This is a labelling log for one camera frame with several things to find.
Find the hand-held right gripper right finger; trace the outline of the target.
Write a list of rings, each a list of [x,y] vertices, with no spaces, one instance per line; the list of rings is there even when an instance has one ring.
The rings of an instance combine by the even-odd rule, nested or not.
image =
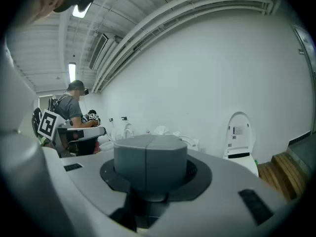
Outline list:
[[[154,135],[146,146],[146,190],[170,192],[183,185],[187,144],[174,135]]]

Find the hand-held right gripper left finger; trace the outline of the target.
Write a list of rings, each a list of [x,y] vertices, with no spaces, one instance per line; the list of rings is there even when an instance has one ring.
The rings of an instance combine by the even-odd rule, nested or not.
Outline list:
[[[137,190],[146,187],[147,135],[138,135],[114,142],[115,172]]]

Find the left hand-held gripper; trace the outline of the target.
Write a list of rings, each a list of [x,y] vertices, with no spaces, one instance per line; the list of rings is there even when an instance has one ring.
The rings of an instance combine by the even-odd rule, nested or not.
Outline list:
[[[95,153],[98,138],[106,135],[101,126],[75,128],[71,120],[45,110],[37,123],[37,136],[42,138],[44,147],[51,147],[59,155],[91,155]]]

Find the white smart toilet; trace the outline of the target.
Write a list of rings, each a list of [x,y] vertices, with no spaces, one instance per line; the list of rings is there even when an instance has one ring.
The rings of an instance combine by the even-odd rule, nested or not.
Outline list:
[[[255,141],[255,132],[246,113],[233,113],[227,125],[223,158],[259,176],[257,163],[252,156]]]

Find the white spray bottle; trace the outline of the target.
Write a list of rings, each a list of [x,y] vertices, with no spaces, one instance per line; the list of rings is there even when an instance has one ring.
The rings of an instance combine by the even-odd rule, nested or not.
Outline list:
[[[154,135],[170,135],[170,129],[167,126],[160,125],[154,129]]]

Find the ceiling light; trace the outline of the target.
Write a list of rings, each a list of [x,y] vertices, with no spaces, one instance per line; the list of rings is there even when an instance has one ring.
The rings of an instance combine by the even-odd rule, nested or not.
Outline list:
[[[69,71],[69,80],[73,82],[76,80],[76,63],[69,63],[68,64],[68,71]]]
[[[88,8],[87,8],[84,12],[79,12],[77,5],[75,5],[72,15],[73,15],[74,17],[84,18],[85,15],[86,15],[86,13],[87,13],[87,11],[88,11],[88,9],[89,9],[89,7],[91,6],[91,4],[88,6]]]

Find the ceiling air vent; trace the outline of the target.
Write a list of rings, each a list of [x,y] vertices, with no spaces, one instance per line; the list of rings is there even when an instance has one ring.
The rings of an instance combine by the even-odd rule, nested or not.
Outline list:
[[[108,38],[105,34],[100,36],[90,59],[90,70],[98,70],[101,62],[114,42],[114,38]]]

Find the wooden pallet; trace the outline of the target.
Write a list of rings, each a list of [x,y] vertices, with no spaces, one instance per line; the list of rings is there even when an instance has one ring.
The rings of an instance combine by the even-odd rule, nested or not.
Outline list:
[[[309,177],[289,152],[272,156],[271,161],[257,165],[259,177],[281,193],[287,201],[302,197]]]

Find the grey metal platform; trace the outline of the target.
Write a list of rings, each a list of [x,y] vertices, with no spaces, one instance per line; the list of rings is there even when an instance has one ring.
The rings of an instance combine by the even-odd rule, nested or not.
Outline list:
[[[316,133],[306,133],[291,141],[288,148],[302,168],[313,175],[316,172]]]

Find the white ceiling pipes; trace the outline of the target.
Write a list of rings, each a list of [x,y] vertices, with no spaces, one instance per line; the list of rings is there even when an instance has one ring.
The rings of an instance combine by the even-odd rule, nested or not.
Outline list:
[[[235,9],[275,15],[280,3],[281,0],[172,0],[146,16],[115,46],[97,72],[92,91],[102,91],[143,49],[185,22]]]

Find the grey door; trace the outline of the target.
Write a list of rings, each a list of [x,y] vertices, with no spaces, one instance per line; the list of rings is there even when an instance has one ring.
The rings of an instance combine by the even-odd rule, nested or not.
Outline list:
[[[292,28],[301,45],[301,52],[306,59],[310,72],[313,93],[313,118],[311,133],[316,133],[316,44],[306,29],[297,25],[292,26]]]

